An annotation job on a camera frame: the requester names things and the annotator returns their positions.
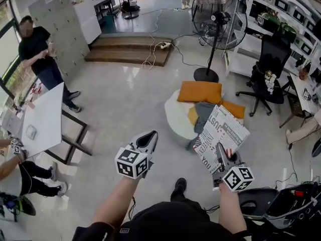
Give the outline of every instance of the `gray cloth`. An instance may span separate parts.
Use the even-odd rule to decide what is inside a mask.
[[[199,116],[194,127],[195,133],[198,133],[198,134],[202,133],[205,123],[210,117],[214,107],[215,107],[215,104],[208,103],[208,102],[198,102],[195,104],[196,113]],[[193,149],[193,145],[195,144],[195,141],[197,138],[198,136],[188,143],[188,145],[186,146],[187,150]]]

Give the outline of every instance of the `window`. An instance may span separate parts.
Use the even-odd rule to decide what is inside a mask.
[[[18,53],[20,41],[19,25],[11,1],[4,0],[0,3],[0,87],[6,95],[0,95],[0,109],[4,104],[12,107],[12,100],[18,94],[27,96],[36,80],[31,68],[22,68]]]

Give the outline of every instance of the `wooden step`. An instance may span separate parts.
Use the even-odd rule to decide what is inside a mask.
[[[116,38],[99,38],[92,44],[92,48],[104,48],[104,49],[115,49],[115,48],[140,48],[149,50],[151,44],[154,45],[160,42],[171,42],[171,38],[157,38],[157,37],[116,37]]]
[[[156,66],[164,66],[171,49],[156,50]],[[132,49],[132,48],[116,48],[116,49],[92,49],[85,57],[87,62],[124,62],[124,63],[136,63],[142,64],[149,56],[148,49]],[[153,50],[150,58],[147,60],[153,64],[154,56]]]

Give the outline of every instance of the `shoe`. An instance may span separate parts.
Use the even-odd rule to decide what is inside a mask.
[[[80,95],[80,91],[72,92],[70,93],[70,96],[68,97],[69,99],[74,99]]]
[[[290,143],[289,143],[289,141],[287,140],[287,137],[291,134],[291,132],[292,132],[291,130],[286,130],[286,131],[285,131],[286,142],[287,142],[288,145],[290,145]]]
[[[67,192],[68,185],[66,182],[62,182],[58,188],[59,188],[58,196],[62,197]]]
[[[179,178],[175,183],[174,191],[181,191],[183,194],[186,190],[187,182],[185,178]]]
[[[51,171],[51,177],[50,179],[54,182],[57,181],[57,163],[54,162],[52,166],[50,166],[49,170]]]
[[[76,106],[76,107],[69,107],[69,109],[71,109],[74,112],[81,112],[82,108],[80,106]]]

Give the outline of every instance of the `office chair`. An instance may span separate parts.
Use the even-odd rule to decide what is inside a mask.
[[[264,75],[266,71],[270,70],[276,75],[276,79],[278,79],[291,53],[292,50],[289,43],[286,44],[280,39],[269,35],[263,36],[260,59],[253,66],[251,79],[246,83],[247,86],[253,88],[254,92],[236,92],[236,96],[245,94],[256,97],[254,110],[250,113],[250,117],[255,114],[259,101],[261,101],[269,110],[267,115],[271,115],[272,113],[267,101],[278,104],[284,103],[283,93],[279,82],[275,80],[273,94],[270,94],[270,92],[267,91]]]

